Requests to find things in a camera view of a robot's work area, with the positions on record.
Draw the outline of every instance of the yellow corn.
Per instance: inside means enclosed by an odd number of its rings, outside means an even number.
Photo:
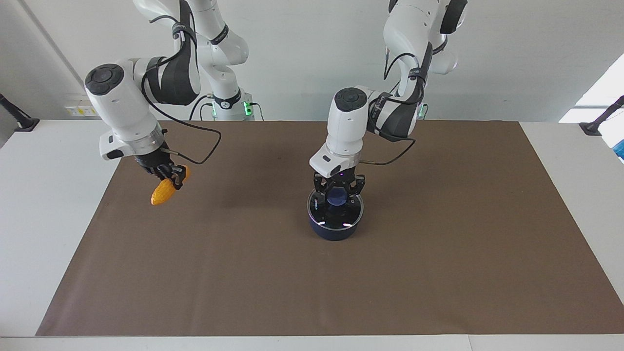
[[[190,169],[187,166],[183,166],[187,169],[187,179],[190,176]],[[156,187],[152,193],[152,205],[158,206],[169,201],[175,194],[175,188],[173,182],[170,179],[165,179]]]

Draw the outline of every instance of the white robot link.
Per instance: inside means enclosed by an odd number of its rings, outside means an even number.
[[[100,138],[100,153],[105,160],[134,156],[148,173],[162,181],[170,180],[178,190],[187,169],[171,161],[170,154],[177,153],[168,149],[166,130],[149,107],[191,104],[201,91],[199,65],[213,89],[213,115],[220,120],[253,119],[251,95],[238,87],[236,75],[227,67],[244,63],[248,46],[225,24],[216,0],[133,2],[150,22],[172,25],[175,54],[169,58],[123,59],[88,73],[87,95],[112,129]]]
[[[457,57],[445,50],[447,36],[465,18],[467,0],[391,0],[384,28],[386,60],[401,68],[401,81],[394,93],[356,86],[336,93],[329,109],[325,144],[310,159],[314,191],[308,199],[308,215],[314,231],[328,240],[344,240],[356,230],[364,205],[360,193],[363,175],[356,175],[366,131],[391,142],[411,141],[429,72],[447,74],[457,66]]]

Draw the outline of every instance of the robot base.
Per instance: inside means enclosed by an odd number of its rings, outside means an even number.
[[[602,134],[598,131],[598,126],[595,123],[579,123],[583,132],[590,137],[601,137]]]
[[[255,121],[251,107],[253,97],[248,92],[230,109],[223,109],[216,101],[213,102],[212,118],[215,121]]]
[[[33,129],[35,129],[35,127],[39,124],[39,119],[38,118],[31,118],[30,119],[32,121],[32,125],[30,127],[27,128],[22,128],[22,127],[17,127],[15,128],[16,132],[32,132]]]
[[[360,195],[352,195],[339,206],[326,200],[323,193],[313,191],[308,198],[310,226],[325,240],[341,241],[355,233],[364,212],[364,202]]]

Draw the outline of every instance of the brown mat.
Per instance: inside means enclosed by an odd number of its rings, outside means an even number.
[[[37,335],[624,333],[624,307],[517,123],[426,121],[366,174],[358,232],[309,228],[325,123],[206,123],[165,206],[124,159]],[[200,158],[212,136],[171,123]],[[364,156],[404,144],[374,136]]]

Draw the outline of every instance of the black cable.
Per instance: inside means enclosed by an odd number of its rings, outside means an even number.
[[[207,95],[204,95],[202,97],[200,97],[196,102],[195,105],[193,105],[193,109],[191,110],[191,114],[188,116],[188,120],[192,121],[193,120],[193,115],[195,114],[195,109],[197,108],[197,106],[199,106],[199,103],[204,100],[204,99],[208,99]]]
[[[412,148],[412,146],[414,146],[414,144],[416,143],[416,139],[411,139],[411,138],[405,138],[402,139],[404,141],[411,141],[411,143],[409,143],[409,146],[403,150],[402,153],[400,153],[397,157],[393,158],[392,160],[388,161],[388,162],[383,162],[383,163],[379,163],[379,162],[371,162],[371,161],[360,161],[360,164],[368,164],[371,166],[387,166],[389,164],[392,164],[396,161],[398,161],[401,157],[403,157],[403,155],[407,154],[407,152]]]
[[[203,121],[203,108],[206,106],[212,107],[212,103],[204,104],[199,108],[199,119]]]
[[[197,43],[195,42],[195,40],[193,39],[193,37],[191,37],[191,40],[195,43],[195,45],[197,45]],[[164,59],[163,61],[158,62],[156,65],[154,65],[154,66],[152,66],[152,67],[148,68],[148,69],[145,71],[145,73],[143,74],[143,78],[141,79],[141,92],[143,93],[143,96],[144,96],[145,100],[147,100],[147,103],[148,103],[148,104],[150,104],[150,106],[152,106],[152,108],[154,108],[156,111],[158,111],[161,115],[163,115],[163,116],[165,116],[165,117],[169,118],[170,120],[172,120],[172,121],[174,121],[174,122],[177,122],[177,123],[179,123],[179,124],[181,124],[181,125],[183,125],[183,126],[191,127],[191,128],[194,128],[194,129],[199,129],[199,130],[201,130],[201,131],[207,131],[207,132],[215,133],[215,134],[217,134],[217,135],[219,136],[219,139],[217,140],[217,142],[216,142],[216,143],[215,143],[215,145],[213,146],[213,148],[212,148],[212,150],[210,151],[210,153],[208,153],[208,155],[206,156],[206,158],[204,158],[204,160],[203,160],[203,161],[201,161],[201,162],[194,161],[194,160],[192,160],[191,158],[189,158],[189,157],[187,157],[187,156],[185,156],[185,155],[183,155],[183,154],[181,154],[181,153],[179,153],[179,152],[176,152],[176,151],[171,151],[171,150],[161,149],[161,150],[163,150],[163,151],[165,151],[165,152],[169,152],[169,153],[171,153],[171,154],[173,154],[173,155],[180,156],[181,158],[183,158],[183,159],[185,159],[185,160],[187,160],[187,161],[189,161],[189,162],[192,162],[192,163],[194,163],[194,164],[196,164],[196,165],[202,165],[202,164],[206,163],[206,161],[210,158],[210,156],[212,156],[212,154],[214,154],[214,152],[216,151],[216,149],[217,149],[217,147],[219,146],[219,144],[221,144],[221,139],[222,139],[222,137],[223,137],[223,134],[222,134],[220,131],[216,130],[216,129],[206,128],[206,127],[200,127],[200,126],[194,126],[193,124],[186,123],[186,122],[184,122],[184,121],[181,121],[181,120],[179,120],[179,119],[177,119],[177,118],[175,118],[175,117],[173,117],[173,116],[171,116],[171,115],[167,114],[167,113],[166,113],[166,112],[164,112],[163,110],[159,109],[159,108],[158,108],[158,106],[156,106],[156,105],[155,105],[155,104],[154,104],[154,103],[153,103],[153,102],[149,99],[149,97],[147,96],[147,92],[145,91],[145,82],[146,82],[146,80],[147,80],[147,73],[148,73],[149,71],[151,71],[152,69],[156,69],[156,68],[158,68],[158,67],[160,67],[160,66],[162,66],[162,65],[165,65],[165,64],[167,64],[167,63],[171,62],[172,60],[176,59],[179,55],[181,55],[181,53],[182,53],[182,52],[183,52],[183,50],[185,49],[185,45],[189,45],[189,41],[184,41],[184,42],[183,42],[183,44],[180,46],[180,50],[179,50],[178,52],[176,52],[173,56],[171,56],[171,57],[170,57],[170,58],[168,58],[168,59]]]
[[[392,94],[392,91],[395,90],[399,86],[400,83],[401,83],[401,81],[397,82],[397,84],[392,89],[390,89],[390,91],[389,91],[390,94]]]
[[[394,58],[394,60],[392,60],[392,63],[390,63],[390,67],[388,67],[387,69],[384,70],[384,80],[386,80],[388,78],[388,74],[390,74],[390,70],[392,69],[392,67],[394,66],[394,64],[396,63],[396,61],[400,58],[402,58],[403,56],[411,56],[414,58],[414,60],[416,60],[416,56],[410,52],[404,52],[400,55],[398,55],[397,57]]]
[[[423,91],[422,86],[416,85],[416,88],[421,90],[420,96],[423,96],[424,95],[424,91]],[[416,105],[416,104],[421,103],[422,99],[420,101],[416,100],[416,101],[410,102],[410,101],[401,101],[401,100],[397,100],[397,99],[393,99],[393,98],[389,97],[389,98],[386,99],[386,101],[396,102],[397,104],[402,104],[402,105]]]
[[[384,77],[386,76],[386,72],[388,71],[388,59],[390,58],[390,50],[386,48],[386,64],[384,65]]]
[[[170,20],[172,20],[175,23],[179,23],[179,21],[177,19],[175,19],[173,16],[169,16],[168,14],[164,14],[162,16],[158,16],[158,17],[150,20],[150,24],[152,24],[152,23],[154,23],[156,21],[160,21],[161,19],[165,19],[165,18],[170,19]]]
[[[250,105],[251,106],[258,106],[258,108],[260,109],[260,118],[262,118],[262,121],[264,122],[265,121],[265,115],[262,113],[262,106],[260,106],[260,104],[257,103],[257,102],[252,102]]]
[[[424,92],[422,91],[422,87],[421,87],[421,86],[416,86],[416,87],[418,87],[418,89],[420,89],[420,90],[421,90],[421,92],[422,92],[422,93],[424,93]],[[375,102],[377,102],[377,100],[379,100],[379,98],[378,98],[378,97],[377,97],[377,98],[375,98],[375,99],[373,99],[373,100],[371,101],[371,103],[370,103],[370,104],[368,104],[369,109],[370,109],[371,105],[373,105]],[[420,103],[420,102],[421,102],[421,101],[414,101],[414,102],[409,102],[409,101],[401,101],[401,100],[396,100],[396,99],[393,99],[393,98],[391,98],[391,97],[387,98],[387,99],[386,99],[386,101],[396,102],[397,104],[401,104],[401,105],[416,105],[416,104],[418,104],[418,103]]]
[[[369,106],[369,110],[370,110],[371,105],[373,105],[375,102],[377,102],[377,100],[379,100],[379,98],[378,98],[378,97],[377,97],[376,99],[373,99],[373,100],[371,101],[371,103],[370,103],[370,104],[368,104],[368,106]],[[402,138],[402,137],[396,137],[396,136],[390,135],[390,134],[388,134],[388,133],[386,133],[386,132],[382,131],[382,130],[381,130],[381,129],[380,129],[380,128],[379,128],[379,127],[378,127],[378,126],[374,123],[374,121],[373,121],[373,119],[371,118],[371,115],[370,115],[370,114],[368,114],[368,122],[369,122],[369,123],[370,123],[370,124],[371,124],[371,125],[375,128],[375,130],[376,130],[376,131],[378,131],[378,132],[379,132],[379,135],[380,135],[380,136],[390,137],[390,138],[392,138],[392,139],[397,139],[397,140],[399,140],[399,141],[411,141],[411,143],[409,144],[409,146],[408,146],[405,150],[403,150],[403,152],[402,152],[402,153],[400,153],[397,157],[395,157],[395,158],[391,159],[391,160],[390,160],[390,161],[388,161],[388,162],[360,161],[360,162],[359,162],[360,164],[368,164],[368,165],[371,165],[371,166],[387,166],[387,165],[389,165],[389,164],[395,163],[395,162],[396,162],[396,161],[398,161],[400,158],[402,158],[402,157],[403,157],[403,155],[407,154],[407,152],[408,152],[408,151],[410,151],[410,150],[412,149],[412,147],[414,146],[414,144],[416,144],[416,139],[413,139],[413,138],[410,138],[410,137],[405,137],[405,138]]]

